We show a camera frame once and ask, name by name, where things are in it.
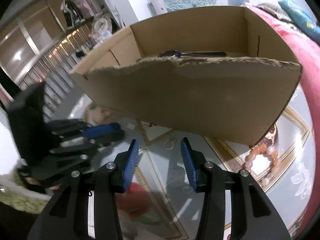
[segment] plastic bag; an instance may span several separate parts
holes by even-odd
[[[101,16],[92,22],[92,38],[103,42],[112,36],[112,23],[106,16]]]

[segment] white flower decoration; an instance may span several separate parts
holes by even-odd
[[[296,175],[291,177],[293,184],[300,184],[295,196],[301,197],[304,199],[306,196],[310,196],[312,190],[312,179],[310,179],[310,171],[307,170],[304,166],[304,163],[300,163],[298,166],[298,171]]]

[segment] orange bead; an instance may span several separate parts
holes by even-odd
[[[255,155],[260,154],[260,148],[256,146],[255,148],[253,148],[253,152],[255,153]]]
[[[260,145],[260,152],[261,152],[261,153],[266,152],[267,148],[268,148],[268,147],[267,147],[267,145],[266,145],[265,143],[261,144],[261,145]]]
[[[246,161],[245,164],[244,164],[244,166],[245,166],[245,168],[246,168],[247,170],[251,169],[251,167],[252,167],[252,161]]]
[[[269,185],[270,180],[268,178],[264,178],[261,182],[262,182],[262,186],[265,187]]]
[[[270,146],[267,150],[268,155],[271,155],[275,151],[275,148],[273,146]]]
[[[273,174],[277,173],[277,171],[279,170],[279,166],[274,166],[272,169],[271,169],[271,172]]]
[[[256,158],[256,154],[254,152],[251,152],[248,156],[248,160],[249,161],[254,161]]]
[[[279,155],[279,154],[278,154],[277,151],[274,151],[274,152],[271,154],[271,156],[272,156],[273,159],[277,158],[278,155]]]
[[[275,158],[274,160],[273,160],[273,165],[274,166],[279,166],[280,165],[280,159],[279,158]]]

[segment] metal ring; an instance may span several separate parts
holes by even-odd
[[[78,177],[80,175],[80,172],[79,171],[73,171],[73,172],[71,172],[71,176],[73,177],[73,178],[76,178],[76,177]]]
[[[169,147],[166,147],[166,146],[165,146],[166,143],[171,143],[171,147],[170,147],[170,148],[169,148]],[[173,147],[174,147],[174,142],[173,142],[173,141],[166,141],[163,146],[164,146],[164,149],[165,149],[165,150],[172,150]]]

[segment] metal bolt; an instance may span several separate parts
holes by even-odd
[[[241,174],[242,176],[244,176],[244,177],[249,176],[249,172],[248,172],[247,170],[241,170],[241,171],[240,171],[240,174]]]
[[[113,163],[113,162],[110,162],[110,163],[106,164],[107,169],[110,169],[110,170],[113,169],[115,166],[116,166],[116,164]]]
[[[210,162],[210,161],[207,161],[207,162],[204,163],[204,166],[207,167],[208,169],[211,169],[211,168],[213,168],[214,163]]]
[[[79,171],[73,171],[73,172],[71,172],[71,176],[74,177],[74,178],[78,177],[79,175],[80,175],[80,172],[79,172]]]

